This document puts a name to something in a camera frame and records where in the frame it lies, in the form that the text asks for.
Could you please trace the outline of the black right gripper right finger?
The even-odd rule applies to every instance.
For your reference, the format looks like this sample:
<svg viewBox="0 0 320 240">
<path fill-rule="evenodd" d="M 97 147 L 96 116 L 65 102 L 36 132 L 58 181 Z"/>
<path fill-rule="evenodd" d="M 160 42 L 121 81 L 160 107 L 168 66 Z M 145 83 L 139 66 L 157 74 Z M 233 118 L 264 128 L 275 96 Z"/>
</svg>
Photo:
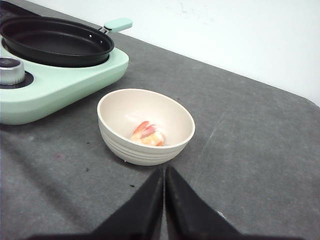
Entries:
<svg viewBox="0 0 320 240">
<path fill-rule="evenodd" d="M 165 170 L 165 208 L 179 240 L 241 240 L 245 235 L 213 210 L 173 166 Z"/>
</svg>

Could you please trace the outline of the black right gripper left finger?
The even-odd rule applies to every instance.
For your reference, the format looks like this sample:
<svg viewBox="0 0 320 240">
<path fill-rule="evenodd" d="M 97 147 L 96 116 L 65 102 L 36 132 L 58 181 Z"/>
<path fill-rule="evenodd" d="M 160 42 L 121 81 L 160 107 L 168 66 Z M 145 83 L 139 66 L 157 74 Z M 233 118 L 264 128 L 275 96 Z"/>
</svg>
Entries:
<svg viewBox="0 0 320 240">
<path fill-rule="evenodd" d="M 164 171 L 160 168 L 93 231 L 93 236 L 99 240 L 152 240 L 160 231 L 163 198 Z"/>
</svg>

